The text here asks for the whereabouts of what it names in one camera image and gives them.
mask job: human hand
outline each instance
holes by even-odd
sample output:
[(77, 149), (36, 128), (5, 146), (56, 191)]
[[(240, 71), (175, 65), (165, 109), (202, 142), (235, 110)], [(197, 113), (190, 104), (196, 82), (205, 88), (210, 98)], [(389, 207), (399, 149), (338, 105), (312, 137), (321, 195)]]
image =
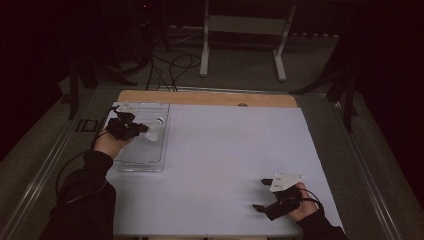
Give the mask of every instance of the human hand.
[[(296, 187), (299, 189), (302, 198), (311, 198), (308, 194), (305, 185), (301, 182), (296, 184)], [(289, 212), (289, 216), (291, 216), (296, 222), (299, 222), (300, 220), (304, 219), (305, 217), (311, 215), (312, 213), (316, 212), (318, 210), (317, 206), (313, 201), (301, 201), (300, 206)]]
[(117, 140), (108, 131), (103, 130), (97, 138), (93, 150), (103, 152), (114, 159), (118, 156), (119, 151), (132, 140)]

